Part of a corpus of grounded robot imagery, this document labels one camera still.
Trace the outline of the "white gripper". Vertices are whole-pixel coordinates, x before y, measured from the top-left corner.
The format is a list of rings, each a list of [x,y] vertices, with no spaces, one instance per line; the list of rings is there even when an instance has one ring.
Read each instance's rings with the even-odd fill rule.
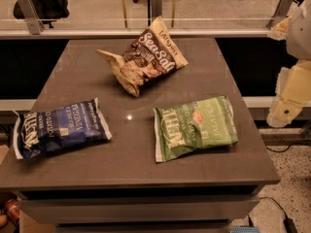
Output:
[[[267,36],[281,41],[287,38],[291,17],[270,28]],[[311,100],[311,61],[297,63],[292,69],[283,67],[278,75],[276,96],[269,108],[266,122],[274,128],[290,124]]]

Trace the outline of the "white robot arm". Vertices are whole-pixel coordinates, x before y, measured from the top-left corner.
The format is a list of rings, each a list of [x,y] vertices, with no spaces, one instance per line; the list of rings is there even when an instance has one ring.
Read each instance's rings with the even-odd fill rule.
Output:
[[[311,0],[273,26],[268,37],[285,40],[287,53],[297,59],[292,68],[281,68],[266,118],[269,126],[280,128],[291,124],[311,101]]]

